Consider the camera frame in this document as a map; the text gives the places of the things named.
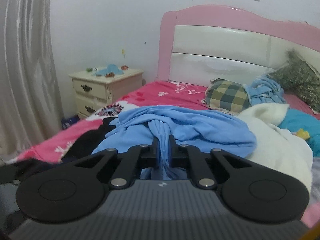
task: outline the drawer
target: drawer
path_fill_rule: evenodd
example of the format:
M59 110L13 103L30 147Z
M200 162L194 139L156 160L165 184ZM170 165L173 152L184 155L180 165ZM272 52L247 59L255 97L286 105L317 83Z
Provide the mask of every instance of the drawer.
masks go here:
M95 104L91 98L87 98L78 94L76 95L76 105L78 112L87 116L95 113L95 111L102 107L99 104Z
M72 83L73 88L78 93L90 95L97 98L107 99L106 87L103 84L98 84L80 79L73 79Z

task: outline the white wall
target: white wall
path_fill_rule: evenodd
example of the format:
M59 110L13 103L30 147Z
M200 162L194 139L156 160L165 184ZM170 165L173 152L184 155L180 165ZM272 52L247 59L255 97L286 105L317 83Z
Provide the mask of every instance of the white wall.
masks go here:
M65 116L76 113L68 73L127 64L145 70L146 81L153 81L162 15L200 4L229 5L320 27L320 0L51 0L52 50Z

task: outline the logo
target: logo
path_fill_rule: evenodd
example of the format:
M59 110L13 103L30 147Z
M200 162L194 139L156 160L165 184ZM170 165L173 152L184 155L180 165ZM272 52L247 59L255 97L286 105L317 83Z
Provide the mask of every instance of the logo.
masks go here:
M165 182L161 182L161 183L159 183L158 184L160 187L165 187L165 186L167 186L167 184L165 183Z

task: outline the pillow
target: pillow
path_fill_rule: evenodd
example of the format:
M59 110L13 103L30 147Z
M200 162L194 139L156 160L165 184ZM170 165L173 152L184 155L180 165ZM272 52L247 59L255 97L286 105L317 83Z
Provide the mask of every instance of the pillow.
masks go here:
M225 79L211 80L205 91L205 102L208 108L223 108L239 113L250 106L248 94L241 84Z
M294 50L288 51L287 65L269 73L268 76L281 85L284 90L291 90L312 110L320 112L320 79L318 71Z

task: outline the bed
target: bed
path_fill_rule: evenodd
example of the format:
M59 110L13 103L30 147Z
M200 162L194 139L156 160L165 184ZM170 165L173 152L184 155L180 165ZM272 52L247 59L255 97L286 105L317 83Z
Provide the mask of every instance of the bed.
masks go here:
M167 12L161 22L156 81L117 103L123 111L149 105L207 109L202 99L210 79L250 83L256 76L280 68L290 49L298 51L319 71L319 37L320 29L308 24L272 21L226 6L202 5ZM314 114L295 95L284 97L292 108L320 120L320 114ZM105 116L98 112L31 147L18 160L33 157L58 162L81 134L102 124ZM319 185L316 169L319 171L319 167L313 169L315 186L311 194ZM319 210L319 202L313 200L302 220L311 227L319 219Z

